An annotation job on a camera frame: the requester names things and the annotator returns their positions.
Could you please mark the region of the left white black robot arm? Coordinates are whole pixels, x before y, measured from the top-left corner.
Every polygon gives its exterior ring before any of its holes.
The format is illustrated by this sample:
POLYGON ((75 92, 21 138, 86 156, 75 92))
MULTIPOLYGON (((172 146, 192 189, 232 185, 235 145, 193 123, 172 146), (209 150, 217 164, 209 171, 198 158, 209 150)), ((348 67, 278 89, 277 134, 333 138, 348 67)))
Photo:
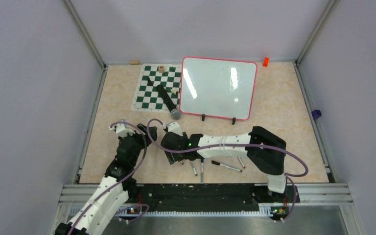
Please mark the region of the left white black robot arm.
POLYGON ((157 140, 157 128, 118 121, 110 125, 118 135, 119 145, 97 189, 68 222, 60 223, 57 235, 100 235, 125 202, 137 197, 136 180, 132 178, 140 167, 148 146, 157 140))

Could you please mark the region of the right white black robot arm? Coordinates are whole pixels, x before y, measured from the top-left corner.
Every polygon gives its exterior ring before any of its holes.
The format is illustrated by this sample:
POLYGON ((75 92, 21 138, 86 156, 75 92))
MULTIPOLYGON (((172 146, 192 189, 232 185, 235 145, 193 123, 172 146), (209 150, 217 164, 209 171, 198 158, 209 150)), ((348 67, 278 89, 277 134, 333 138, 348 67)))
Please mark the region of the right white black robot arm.
POLYGON ((286 142, 261 126, 252 131, 234 136, 209 136, 180 131, 168 131, 161 147, 170 164, 181 160, 207 159, 213 157, 247 157, 268 178, 268 197, 280 202, 287 196, 284 158, 286 142))

